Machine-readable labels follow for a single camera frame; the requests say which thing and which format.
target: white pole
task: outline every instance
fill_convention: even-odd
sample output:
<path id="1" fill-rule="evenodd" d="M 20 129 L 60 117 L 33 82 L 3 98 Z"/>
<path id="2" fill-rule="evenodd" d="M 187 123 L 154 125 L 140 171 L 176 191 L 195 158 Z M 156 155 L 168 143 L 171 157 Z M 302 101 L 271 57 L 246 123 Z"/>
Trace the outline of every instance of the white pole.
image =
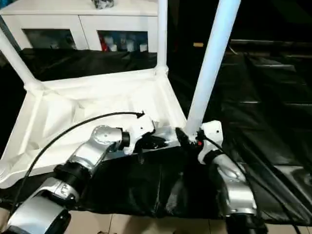
<path id="1" fill-rule="evenodd" d="M 195 134 L 203 121 L 241 0 L 220 0 L 185 126 Z"/>
<path id="2" fill-rule="evenodd" d="M 28 69 L 24 61 L 20 58 L 10 41 L 0 29 L 0 51 L 4 54 L 6 59 L 10 62 L 19 77 L 24 82 L 25 86 L 40 87 L 41 83 L 35 79 L 34 75 Z"/>
<path id="3" fill-rule="evenodd" d="M 168 0 L 158 0 L 158 68 L 167 66 L 167 12 Z"/>

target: black plastic sheet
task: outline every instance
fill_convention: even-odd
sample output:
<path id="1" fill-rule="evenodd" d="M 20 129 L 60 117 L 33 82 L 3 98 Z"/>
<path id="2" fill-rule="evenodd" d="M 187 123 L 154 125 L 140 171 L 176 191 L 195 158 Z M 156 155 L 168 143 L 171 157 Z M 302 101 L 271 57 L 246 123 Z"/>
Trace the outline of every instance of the black plastic sheet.
<path id="1" fill-rule="evenodd" d="M 156 64 L 153 54 L 24 50 L 22 57 L 40 80 L 130 71 Z M 169 79 L 185 114 L 201 61 L 200 56 L 168 56 Z M 309 59 L 226 56 L 205 115 L 204 121 L 222 121 L 223 147 L 252 175 L 250 182 L 261 215 L 270 223 L 290 222 L 271 195 L 274 193 L 296 224 L 312 225 L 310 64 Z M 9 66 L 0 72 L 1 77 L 6 74 L 4 81 L 12 97 L 5 104 L 8 114 L 1 134 L 4 147 L 25 92 Z M 106 161 L 77 209 L 152 217 L 218 218 L 215 189 L 208 172 L 196 156 L 187 155 L 179 147 Z M 21 200 L 48 176 L 31 177 Z M 0 190 L 0 206 L 10 207 L 19 184 Z"/>

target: wire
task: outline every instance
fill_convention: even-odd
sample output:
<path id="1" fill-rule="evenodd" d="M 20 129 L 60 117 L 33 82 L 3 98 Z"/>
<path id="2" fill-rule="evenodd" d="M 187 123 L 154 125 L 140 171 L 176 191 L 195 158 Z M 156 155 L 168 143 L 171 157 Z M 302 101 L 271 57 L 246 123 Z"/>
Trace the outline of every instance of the wire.
<path id="1" fill-rule="evenodd" d="M 66 129 L 65 131 L 63 131 L 62 133 L 60 133 L 59 135 L 57 135 L 53 140 L 51 140 L 40 152 L 39 154 L 35 157 L 35 159 L 33 160 L 33 162 L 31 163 L 30 167 L 28 168 L 21 184 L 20 184 L 20 187 L 15 195 L 15 199 L 13 201 L 13 206 L 12 206 L 12 209 L 10 211 L 10 215 L 9 215 L 9 218 L 12 216 L 13 212 L 15 211 L 15 208 L 17 206 L 17 203 L 18 203 L 18 200 L 19 200 L 19 197 L 20 197 L 20 194 L 21 194 L 21 191 L 32 171 L 32 169 L 34 168 L 35 164 L 38 162 L 39 158 L 44 154 L 44 152 L 46 152 L 57 140 L 59 140 L 62 136 L 64 136 L 65 134 L 69 133 L 70 131 L 72 131 L 73 129 L 81 126 L 81 125 L 84 125 L 86 123 L 89 123 L 89 122 L 92 122 L 92 121 L 95 121 L 99 118 L 104 118 L 104 117 L 109 117 L 109 116 L 117 116 L 117 115 L 136 115 L 137 118 L 141 117 L 144 115 L 144 113 L 137 113 L 137 112 L 114 112 L 114 113 L 109 113 L 109 114 L 104 114 L 104 115 L 100 115 L 100 116 L 96 116 L 96 117 L 93 117 L 93 118 L 90 118 L 90 119 L 87 119 L 83 122 L 80 122 L 78 124 L 75 124 L 73 126 L 71 126 L 70 128 Z"/>
<path id="2" fill-rule="evenodd" d="M 229 49 L 232 51 L 233 54 L 238 55 L 238 52 L 236 52 L 231 46 L 229 46 Z"/>
<path id="3" fill-rule="evenodd" d="M 280 199 L 273 193 L 271 192 L 268 188 L 266 188 L 264 185 L 261 184 L 260 181 L 258 181 L 254 176 L 252 176 L 251 174 L 247 174 L 240 168 L 240 166 L 238 165 L 238 163 L 233 159 L 233 157 L 226 153 L 225 150 L 218 145 L 216 142 L 214 142 L 213 140 L 211 140 L 210 138 L 206 137 L 204 135 L 204 139 L 209 141 L 212 145 L 214 145 L 215 147 L 217 147 L 221 152 L 223 152 L 224 154 L 226 154 L 232 161 L 233 163 L 241 170 L 242 174 L 245 176 L 245 178 L 251 178 L 253 179 L 261 188 L 263 188 L 268 194 L 270 194 L 278 203 L 279 205 L 282 207 L 283 212 L 285 213 L 285 215 L 287 216 L 287 218 L 289 219 L 291 225 L 293 226 L 294 230 L 296 231 L 297 234 L 301 234 L 301 231 L 299 230 L 299 228 L 295 225 L 294 223 L 294 219 L 293 217 L 290 215 L 289 211 L 287 210 L 286 206 L 283 204 L 282 201 L 280 201 Z"/>

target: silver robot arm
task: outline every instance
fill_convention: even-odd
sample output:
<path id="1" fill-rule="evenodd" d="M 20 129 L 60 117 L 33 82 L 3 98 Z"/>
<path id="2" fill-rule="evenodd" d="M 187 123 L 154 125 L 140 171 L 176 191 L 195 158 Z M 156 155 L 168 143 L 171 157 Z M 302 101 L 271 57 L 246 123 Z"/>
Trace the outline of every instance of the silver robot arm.
<path id="1" fill-rule="evenodd" d="M 264 221 L 258 216 L 253 191 L 243 167 L 232 161 L 221 148 L 223 133 L 220 121 L 203 123 L 196 136 L 187 136 L 176 129 L 181 146 L 191 155 L 198 155 L 201 164 L 209 167 L 209 177 L 217 189 L 220 215 L 225 218 L 230 234 L 266 234 Z"/>
<path id="2" fill-rule="evenodd" d="M 135 145 L 155 127 L 147 115 L 135 120 L 125 132 L 120 128 L 96 127 L 64 165 L 48 178 L 10 217 L 5 234 L 61 234 L 69 222 L 69 209 L 79 198 L 107 153 L 133 153 Z"/>

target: tile floor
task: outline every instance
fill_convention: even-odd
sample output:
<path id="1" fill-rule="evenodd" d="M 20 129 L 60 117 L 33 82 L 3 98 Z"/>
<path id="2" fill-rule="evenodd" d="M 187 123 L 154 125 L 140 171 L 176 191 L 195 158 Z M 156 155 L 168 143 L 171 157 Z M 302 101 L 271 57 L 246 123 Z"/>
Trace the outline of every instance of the tile floor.
<path id="1" fill-rule="evenodd" d="M 0 208 L 0 229 L 8 212 Z M 136 217 L 123 214 L 71 212 L 66 234 L 227 234 L 221 220 Z M 295 234 L 292 226 L 268 224 L 269 234 Z M 312 227 L 300 227 L 302 234 L 312 234 Z"/>

